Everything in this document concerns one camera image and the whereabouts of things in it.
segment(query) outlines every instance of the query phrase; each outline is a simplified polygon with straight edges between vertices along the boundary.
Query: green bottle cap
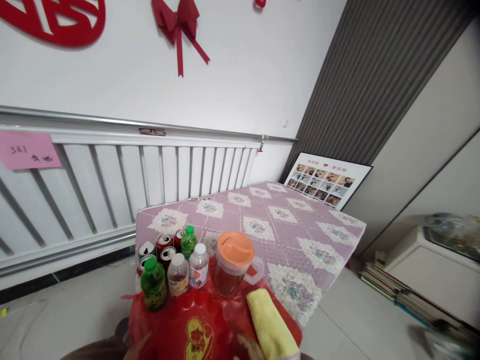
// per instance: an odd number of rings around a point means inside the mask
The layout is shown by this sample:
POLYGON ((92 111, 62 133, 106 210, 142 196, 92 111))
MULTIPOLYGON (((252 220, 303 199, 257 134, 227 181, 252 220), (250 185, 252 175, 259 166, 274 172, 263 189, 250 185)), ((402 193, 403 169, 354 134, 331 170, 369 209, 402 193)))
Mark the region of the green bottle cap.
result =
POLYGON ((147 273, 152 273, 157 267, 157 259, 151 257, 145 261, 144 269, 147 273))

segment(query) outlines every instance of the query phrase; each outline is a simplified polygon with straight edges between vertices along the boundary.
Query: white radiator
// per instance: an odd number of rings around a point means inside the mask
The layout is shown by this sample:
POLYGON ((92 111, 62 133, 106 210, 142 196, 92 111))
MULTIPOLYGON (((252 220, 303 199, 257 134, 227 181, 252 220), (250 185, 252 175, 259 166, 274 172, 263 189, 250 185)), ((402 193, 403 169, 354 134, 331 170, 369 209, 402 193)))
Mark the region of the white radiator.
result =
POLYGON ((63 164, 15 171, 0 164, 0 271, 133 233, 139 209, 244 187, 260 145, 27 126, 0 130, 49 132, 63 164))

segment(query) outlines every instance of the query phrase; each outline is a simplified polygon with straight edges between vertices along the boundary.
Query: red double happiness decoration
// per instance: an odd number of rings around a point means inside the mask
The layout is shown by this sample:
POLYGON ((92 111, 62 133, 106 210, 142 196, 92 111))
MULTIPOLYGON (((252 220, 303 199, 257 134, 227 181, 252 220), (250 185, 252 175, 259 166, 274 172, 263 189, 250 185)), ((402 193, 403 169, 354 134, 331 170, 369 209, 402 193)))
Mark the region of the red double happiness decoration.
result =
POLYGON ((98 7, 86 0, 42 0, 41 6, 46 16, 47 24, 40 20, 39 10, 34 0, 22 0, 25 11, 0 0, 0 18, 14 27, 46 42, 77 48, 96 41, 105 27, 105 0, 97 0, 98 7), (94 26, 88 16, 79 10, 96 17, 94 26), (60 25, 57 15, 69 18, 72 25, 60 25))
POLYGON ((178 76, 184 76, 184 60, 182 53, 182 31, 198 51, 201 58, 209 64, 210 58, 200 47, 197 40, 197 19, 200 13, 194 0, 180 0, 177 12, 172 11, 163 0, 152 0, 156 24, 163 31, 166 38, 175 45, 178 62, 178 76))

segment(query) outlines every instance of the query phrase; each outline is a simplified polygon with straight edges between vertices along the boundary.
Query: photo frame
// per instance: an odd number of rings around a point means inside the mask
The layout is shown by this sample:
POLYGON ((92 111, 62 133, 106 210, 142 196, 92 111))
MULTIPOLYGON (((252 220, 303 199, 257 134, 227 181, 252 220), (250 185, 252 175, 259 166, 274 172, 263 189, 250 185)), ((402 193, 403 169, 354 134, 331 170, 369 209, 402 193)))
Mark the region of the photo frame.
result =
POLYGON ((373 166, 301 152, 284 185, 342 211, 373 166))

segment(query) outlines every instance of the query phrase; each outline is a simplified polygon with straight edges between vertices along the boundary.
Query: stack of books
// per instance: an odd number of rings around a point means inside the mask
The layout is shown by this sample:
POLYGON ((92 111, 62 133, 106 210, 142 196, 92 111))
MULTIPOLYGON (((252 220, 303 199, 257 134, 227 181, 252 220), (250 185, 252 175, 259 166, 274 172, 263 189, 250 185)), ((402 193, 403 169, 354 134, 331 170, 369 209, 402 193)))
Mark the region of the stack of books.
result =
POLYGON ((428 328, 440 330, 459 340, 478 337, 476 329, 385 272, 385 259, 385 253, 377 251, 375 261, 366 263, 359 272, 360 279, 428 328))

